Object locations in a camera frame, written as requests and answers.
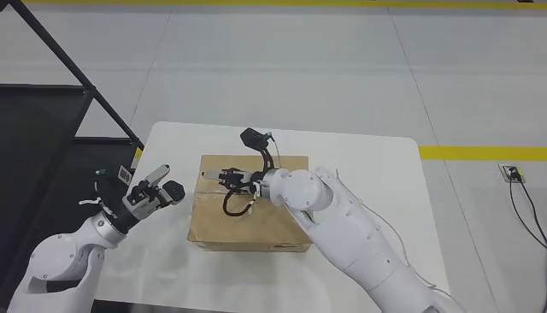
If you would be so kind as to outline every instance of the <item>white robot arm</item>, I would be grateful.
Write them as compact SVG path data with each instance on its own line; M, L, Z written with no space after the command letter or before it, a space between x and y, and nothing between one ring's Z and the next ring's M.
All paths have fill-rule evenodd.
M382 312L464 312L401 261L361 200L328 170L270 169L257 183L258 196L284 205L326 259L362 286ZM313 212L327 208L321 222L315 221Z
M169 166L162 165L140 181L117 205L109 208L102 202L98 203L103 210L88 218L75 233L44 239L32 252L8 313L90 312L104 251L114 249L130 228L154 211L178 204L184 198L184 187L174 181L158 186L168 173ZM125 173L124 178L130 180L131 175ZM79 282L63 291L48 291L48 284L60 281Z

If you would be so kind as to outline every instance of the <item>gray floor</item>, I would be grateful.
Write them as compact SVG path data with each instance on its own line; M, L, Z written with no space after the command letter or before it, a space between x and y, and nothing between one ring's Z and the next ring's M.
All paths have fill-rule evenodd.
M547 11L31 9L144 141L156 121L419 145L547 141ZM0 14L0 32L2 82L76 83L16 13ZM124 136L98 106L79 134ZM515 217L498 163L423 162L450 289L470 311L540 312L545 252ZM547 221L547 165L517 164Z

